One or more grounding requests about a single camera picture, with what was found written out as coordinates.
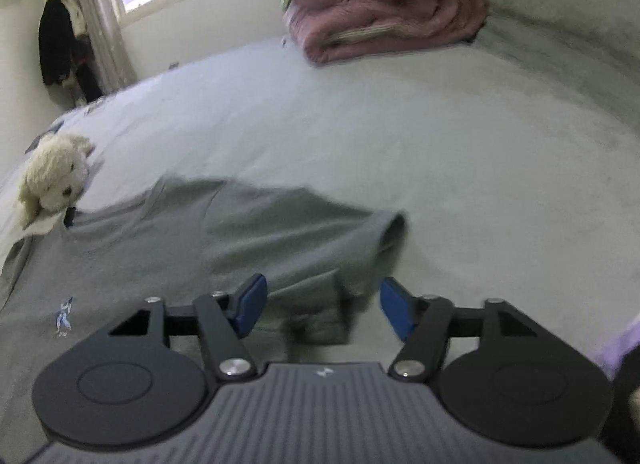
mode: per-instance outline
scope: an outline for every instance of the plush dog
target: plush dog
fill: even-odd
[[[51,134],[40,140],[18,191],[23,228],[31,224],[41,210],[56,213],[78,198],[89,174],[86,159],[93,149],[87,137],[73,134]]]

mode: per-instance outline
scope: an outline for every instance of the pink blanket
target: pink blanket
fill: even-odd
[[[293,0],[293,39],[316,64],[446,46],[472,38],[486,0]]]

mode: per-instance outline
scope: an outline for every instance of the bed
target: bed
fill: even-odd
[[[592,354],[640,309],[640,141],[603,110],[602,94],[536,70],[533,57],[548,51],[506,53],[520,48],[505,26],[537,31],[501,25],[474,46],[322,69],[267,40],[71,111],[61,132],[96,145],[78,206],[126,200],[173,172],[404,210],[394,276],[411,292],[461,306],[502,297]],[[12,205],[25,160],[0,190],[3,258],[21,235]],[[248,345],[260,360],[285,356],[264,332]],[[371,300],[348,345],[289,357],[386,365],[398,348]]]

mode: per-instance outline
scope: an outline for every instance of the metal screw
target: metal screw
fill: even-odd
[[[426,369],[424,365],[414,359],[404,359],[394,365],[394,371],[403,378],[415,378]]]
[[[225,359],[220,364],[220,371],[227,376],[241,376],[251,370],[251,363],[246,359]]]

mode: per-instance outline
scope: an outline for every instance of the embroidered logo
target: embroidered logo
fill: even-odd
[[[65,303],[60,304],[60,310],[56,316],[56,334],[58,336],[66,336],[71,330],[71,322],[69,322],[69,314],[71,313],[71,302],[74,297],[69,298]]]
[[[316,370],[316,375],[320,376],[321,378],[327,378],[333,373],[334,371],[329,367],[324,367],[322,370]]]

